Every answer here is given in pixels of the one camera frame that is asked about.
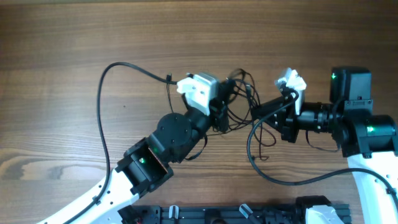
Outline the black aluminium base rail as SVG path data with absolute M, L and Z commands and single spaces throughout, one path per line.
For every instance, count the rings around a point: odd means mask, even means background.
M 348 204 L 331 203 L 323 195 L 298 197 L 294 203 L 241 204 L 228 207 L 130 205 L 119 211 L 122 223 L 135 224 L 306 224 L 352 222 Z

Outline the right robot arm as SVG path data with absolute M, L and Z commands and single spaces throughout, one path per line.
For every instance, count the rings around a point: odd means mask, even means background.
M 348 168 L 297 181 L 307 185 L 351 173 L 366 223 L 397 223 L 397 125 L 389 115 L 373 114 L 371 72 L 364 67 L 333 67 L 329 103 L 305 102 L 306 84 L 286 68 L 275 81 L 281 97 L 255 106 L 251 116 L 295 142 L 299 131 L 330 133 Z

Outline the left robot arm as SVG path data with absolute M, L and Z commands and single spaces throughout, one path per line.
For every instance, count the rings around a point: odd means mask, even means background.
M 107 177 L 43 222 L 137 222 L 138 215 L 125 218 L 124 212 L 173 176 L 170 164 L 196 159 L 189 153 L 200 140 L 208 139 L 209 129 L 227 131 L 228 103 L 235 84 L 233 80 L 197 78 L 179 81 L 177 91 L 182 94 L 187 112 L 162 117 L 155 131 L 130 147 Z

